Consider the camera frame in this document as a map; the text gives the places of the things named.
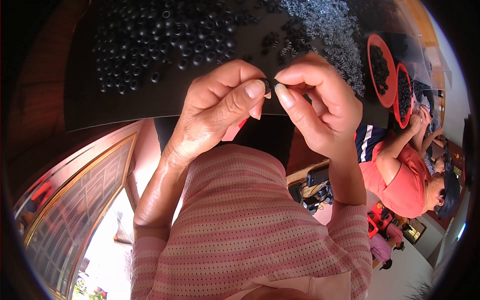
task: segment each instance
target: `hand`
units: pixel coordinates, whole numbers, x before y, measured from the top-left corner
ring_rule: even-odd
[[[443,158],[435,160],[435,166],[433,167],[436,173],[445,172],[445,161]]]
[[[243,60],[226,63],[196,78],[188,89],[179,121],[166,150],[176,161],[189,164],[212,149],[233,123],[252,116],[260,119],[265,74]]]
[[[410,116],[410,130],[413,134],[417,134],[422,128],[423,119],[421,116],[421,110],[417,110]]]
[[[430,112],[428,111],[428,108],[425,105],[420,105],[420,115],[422,118],[422,127],[427,128],[428,124],[432,121],[430,117]]]
[[[363,106],[323,57],[311,52],[280,71],[275,79],[281,82],[275,87],[280,104],[310,149],[333,158],[353,143]]]
[[[437,128],[434,132],[433,132],[433,136],[439,136],[441,135],[442,133],[444,133],[444,126],[440,126],[439,128]]]

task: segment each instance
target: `pink clothing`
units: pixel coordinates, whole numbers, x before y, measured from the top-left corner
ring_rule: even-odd
[[[370,239],[370,252],[381,262],[392,258],[392,247],[379,233],[375,233]]]
[[[403,232],[393,223],[388,224],[387,236],[393,239],[395,243],[401,243],[403,240]]]
[[[372,275],[366,206],[324,226],[292,200],[273,156],[227,144],[194,160],[168,241],[137,240],[132,299],[219,299],[270,281],[351,272],[351,299]]]

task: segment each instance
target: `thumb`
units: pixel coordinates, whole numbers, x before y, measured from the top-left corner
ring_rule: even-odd
[[[252,108],[258,106],[261,108],[264,95],[265,84],[263,81],[254,79],[244,82],[217,104],[214,113],[219,123],[230,126],[236,120],[248,115]]]
[[[310,103],[298,92],[288,90],[283,84],[277,84],[275,93],[283,109],[303,136],[308,136],[311,131],[320,131],[324,126]]]

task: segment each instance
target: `red plastic plate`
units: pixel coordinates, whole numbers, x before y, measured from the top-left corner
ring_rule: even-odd
[[[385,95],[381,95],[378,93],[377,85],[375,84],[375,79],[373,78],[372,63],[370,62],[370,46],[380,47],[380,49],[382,49],[382,52],[384,53],[384,58],[387,61],[387,68],[390,72],[390,75],[387,77],[387,80],[385,81],[386,84],[388,85],[388,90],[385,91]],[[372,76],[373,87],[375,88],[375,92],[377,93],[378,100],[384,107],[389,108],[392,106],[393,102],[395,101],[397,84],[398,84],[396,79],[395,64],[393,62],[392,54],[390,53],[390,50],[388,49],[387,44],[384,42],[384,40],[382,40],[380,36],[378,36],[375,33],[371,34],[368,37],[367,56],[368,56],[368,66],[370,67],[370,75]]]
[[[410,76],[408,75],[407,69],[403,65],[403,63],[399,62],[397,67],[396,67],[396,76],[398,78],[398,71],[402,70],[403,72],[407,73],[407,79],[408,79],[408,85],[410,86],[410,91],[412,91],[412,84],[410,82]],[[395,103],[393,104],[393,113],[395,114],[395,119],[400,125],[401,129],[404,129],[407,125],[408,122],[410,121],[410,115],[412,114],[412,107],[413,107],[413,98],[410,99],[410,110],[408,111],[407,115],[405,116],[405,121],[400,122],[400,109],[398,108],[398,88],[396,89],[396,95],[395,95]]]

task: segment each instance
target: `white stripe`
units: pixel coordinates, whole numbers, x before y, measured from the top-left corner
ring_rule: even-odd
[[[365,159],[365,155],[367,152],[367,142],[368,142],[368,139],[372,137],[372,130],[373,130],[373,125],[367,125],[367,133],[365,134],[365,138],[363,139],[363,144],[361,145],[360,159],[362,162],[367,161]]]

